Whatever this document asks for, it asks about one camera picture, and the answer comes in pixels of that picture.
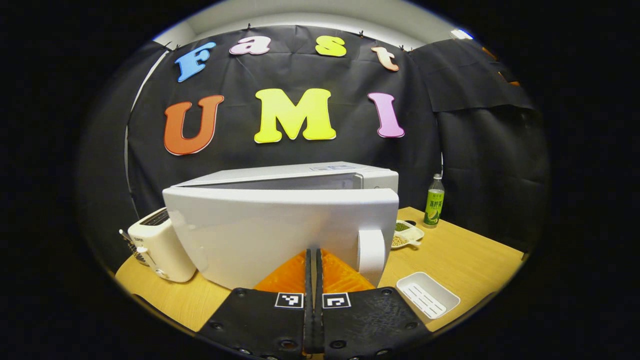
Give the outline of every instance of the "red letter u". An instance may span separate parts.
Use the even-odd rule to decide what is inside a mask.
[[[164,114],[166,115],[166,126],[164,127],[164,148],[173,155],[195,154],[204,149],[213,139],[216,130],[216,113],[218,104],[223,102],[222,95],[207,96],[198,101],[202,107],[202,117],[200,119],[200,132],[190,139],[185,139],[182,135],[184,125],[184,115],[191,108],[188,101],[178,102],[169,106]]]

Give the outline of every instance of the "black curtain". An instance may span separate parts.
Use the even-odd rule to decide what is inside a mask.
[[[517,77],[475,41],[444,40],[412,55],[438,119],[442,219],[529,251],[549,189],[541,113]]]
[[[149,42],[113,74],[94,101],[77,151],[78,222],[84,238],[113,272],[131,255],[118,230],[126,231],[138,220],[125,175],[125,128],[145,76],[166,50]]]
[[[343,57],[316,52],[316,38],[340,37],[347,49]],[[238,40],[252,36],[271,38],[269,52],[232,55]],[[205,68],[179,83],[175,60],[208,43]],[[372,47],[393,53],[399,71],[387,70]],[[256,143],[260,130],[261,100],[255,93],[280,88],[297,104],[309,88],[331,92],[328,112],[333,140],[290,140],[283,133],[277,143]],[[398,124],[405,135],[384,138],[371,92],[392,95]],[[200,130],[198,101],[222,95],[214,137],[195,154],[176,156],[163,143],[167,107],[192,103],[186,112],[183,135]],[[270,26],[215,35],[181,47],[167,55],[145,84],[129,122],[129,180],[140,216],[163,207],[162,190],[220,170],[325,161],[350,161],[399,172],[400,206],[424,209],[426,189],[440,171],[440,144],[431,103],[417,66],[396,46],[336,29],[311,26]]]

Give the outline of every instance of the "grain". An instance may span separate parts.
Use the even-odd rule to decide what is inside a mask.
[[[405,239],[400,238],[399,236],[394,236],[394,239],[391,240],[391,246],[399,246],[408,243]]]
[[[401,222],[396,222],[396,231],[407,230],[409,227]]]

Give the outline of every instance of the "white microwave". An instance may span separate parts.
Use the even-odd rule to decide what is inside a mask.
[[[398,174],[346,162],[224,170],[163,190],[202,275],[252,288],[306,249],[325,249],[377,286],[396,225]]]

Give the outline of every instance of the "wall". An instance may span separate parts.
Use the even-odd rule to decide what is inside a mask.
[[[194,14],[156,41],[184,45],[212,35],[270,25],[341,29],[405,49],[451,38],[451,22],[402,0],[229,0]]]
[[[154,41],[162,45],[170,42],[167,47],[175,50],[178,45],[188,44],[192,42],[195,37],[196,33],[191,28],[191,25],[186,21],[182,21],[156,36]]]

